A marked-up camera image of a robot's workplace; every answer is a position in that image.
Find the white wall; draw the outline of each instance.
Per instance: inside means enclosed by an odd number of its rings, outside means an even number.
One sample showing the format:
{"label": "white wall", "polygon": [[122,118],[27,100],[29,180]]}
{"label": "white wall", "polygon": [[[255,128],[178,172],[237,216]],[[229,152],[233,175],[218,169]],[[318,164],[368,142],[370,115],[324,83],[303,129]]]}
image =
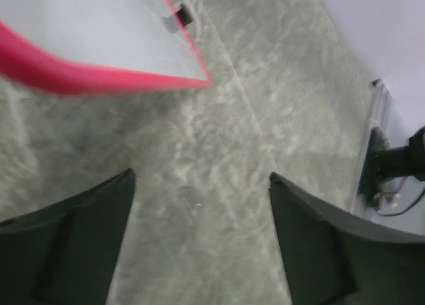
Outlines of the white wall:
{"label": "white wall", "polygon": [[425,126],[425,0],[323,0],[371,79],[381,78],[409,133]]}

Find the black cable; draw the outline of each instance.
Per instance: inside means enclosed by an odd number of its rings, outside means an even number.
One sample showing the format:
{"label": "black cable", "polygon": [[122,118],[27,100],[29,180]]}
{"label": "black cable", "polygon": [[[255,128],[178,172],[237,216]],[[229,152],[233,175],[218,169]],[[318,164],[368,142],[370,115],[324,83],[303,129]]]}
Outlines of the black cable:
{"label": "black cable", "polygon": [[389,213],[389,214],[382,214],[379,212],[378,208],[375,207],[375,211],[381,216],[381,217],[397,217],[399,215],[405,214],[407,211],[411,210],[415,205],[417,205],[425,196],[425,187],[422,190],[422,192],[419,194],[419,196],[403,211],[397,212],[397,213]]}

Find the marbled floor surface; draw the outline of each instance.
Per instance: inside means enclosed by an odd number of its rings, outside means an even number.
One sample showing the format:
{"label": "marbled floor surface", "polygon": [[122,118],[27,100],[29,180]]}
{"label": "marbled floor surface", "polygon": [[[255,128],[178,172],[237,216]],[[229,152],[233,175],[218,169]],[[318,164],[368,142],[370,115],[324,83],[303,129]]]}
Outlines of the marbled floor surface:
{"label": "marbled floor surface", "polygon": [[268,176],[346,207],[368,82],[318,0],[172,1],[213,88],[63,100],[0,79],[0,220],[130,166],[109,305],[290,304]]}

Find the black device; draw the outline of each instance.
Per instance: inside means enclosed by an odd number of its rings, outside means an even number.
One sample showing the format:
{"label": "black device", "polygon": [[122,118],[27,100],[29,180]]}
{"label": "black device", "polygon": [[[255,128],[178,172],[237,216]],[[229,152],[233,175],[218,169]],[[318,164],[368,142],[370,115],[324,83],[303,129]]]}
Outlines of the black device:
{"label": "black device", "polygon": [[425,237],[360,219],[276,173],[270,182],[294,305],[425,304]]}
{"label": "black device", "polygon": [[134,191],[128,169],[0,223],[0,304],[104,305]]}
{"label": "black device", "polygon": [[425,181],[425,127],[410,137],[404,147],[389,149],[386,144],[381,129],[372,129],[359,184],[359,195],[372,207],[379,206],[377,194],[388,180],[413,176]]}

